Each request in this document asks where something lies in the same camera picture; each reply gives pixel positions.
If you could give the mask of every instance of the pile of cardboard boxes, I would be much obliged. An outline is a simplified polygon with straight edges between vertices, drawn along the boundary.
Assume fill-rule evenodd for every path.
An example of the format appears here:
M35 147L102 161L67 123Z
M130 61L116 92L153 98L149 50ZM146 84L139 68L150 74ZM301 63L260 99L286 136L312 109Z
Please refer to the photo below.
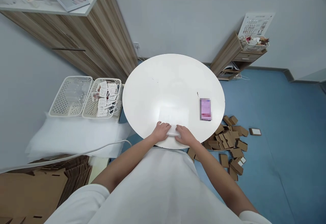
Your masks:
M80 156L0 174L0 223L44 223L74 191L88 183L91 173L88 160L88 156Z
M242 126L236 125L238 120L235 116L223 117L226 125L220 124L215 133L204 141L204 147L209 151L229 151L232 159L229 161L227 154L219 154L221 165L228 168L230 176L237 181L238 175L243 173L243 164L246 162L243 151L246 152L248 145L240 137L247 137L249 131ZM198 160L193 149L189 148L188 155Z

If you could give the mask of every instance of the phone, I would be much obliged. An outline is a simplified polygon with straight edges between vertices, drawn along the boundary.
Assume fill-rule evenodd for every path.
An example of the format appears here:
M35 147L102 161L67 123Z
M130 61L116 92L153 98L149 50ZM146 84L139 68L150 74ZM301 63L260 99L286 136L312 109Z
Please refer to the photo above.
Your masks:
M200 99L200 120L212 120L211 101L208 98Z

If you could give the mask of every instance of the white plastic basket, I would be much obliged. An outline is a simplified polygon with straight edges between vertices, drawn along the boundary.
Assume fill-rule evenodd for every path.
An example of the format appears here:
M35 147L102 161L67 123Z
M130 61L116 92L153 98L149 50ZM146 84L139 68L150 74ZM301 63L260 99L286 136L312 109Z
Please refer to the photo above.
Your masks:
M113 109L113 113L108 113L107 116L103 117L96 117L97 114L97 105L98 101L92 101L92 92L96 92L96 88L99 85L99 83L103 81L109 81L111 83L116 83L119 85L119 91L118 95L116 97L115 107ZM91 91L88 94L88 98L82 113L82 117L85 119L110 119L110 118L119 118L120 113L122 110L122 93L123 93L123 86L121 84L121 80L119 79L111 79L111 78L98 78L94 81L93 86L91 88Z
M67 88L70 84L82 83L83 95L80 98L75 98L79 102L71 102L71 95L67 97ZM57 95L54 98L49 111L49 116L52 117L73 117L81 115L88 93L91 89L93 78L91 76L68 76L62 82Z
M250 35L244 35L241 39L240 39L240 42L241 42L241 45L242 45L242 50L243 51L249 51L249 52L260 52L264 49L266 49L266 47L269 47L269 43L267 43L266 46L255 46L255 45L250 45L246 38L249 37ZM264 36L261 36L261 35L252 35L251 38L256 38L256 37L263 37Z

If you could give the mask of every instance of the white tabletop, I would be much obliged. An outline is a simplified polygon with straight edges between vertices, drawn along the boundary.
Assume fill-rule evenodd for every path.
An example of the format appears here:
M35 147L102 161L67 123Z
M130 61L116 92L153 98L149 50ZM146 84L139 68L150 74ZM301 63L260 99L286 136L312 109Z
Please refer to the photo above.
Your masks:
M200 98L211 100L211 121L200 120ZM142 138L152 133L162 112L170 110L176 112L176 122L187 126L200 142L215 132L225 109L224 92L214 73L198 60L179 54L155 56L138 65L126 81L122 103L129 124ZM188 148L172 136L157 146Z

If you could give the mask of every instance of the person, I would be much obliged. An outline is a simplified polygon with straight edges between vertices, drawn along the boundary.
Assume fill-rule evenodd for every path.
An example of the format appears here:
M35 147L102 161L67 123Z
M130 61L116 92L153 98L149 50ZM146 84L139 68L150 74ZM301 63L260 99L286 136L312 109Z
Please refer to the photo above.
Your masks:
M176 140L194 149L225 205L199 179L184 151L153 147L170 128L159 121L150 136L76 190L45 223L271 224L186 127L177 125Z

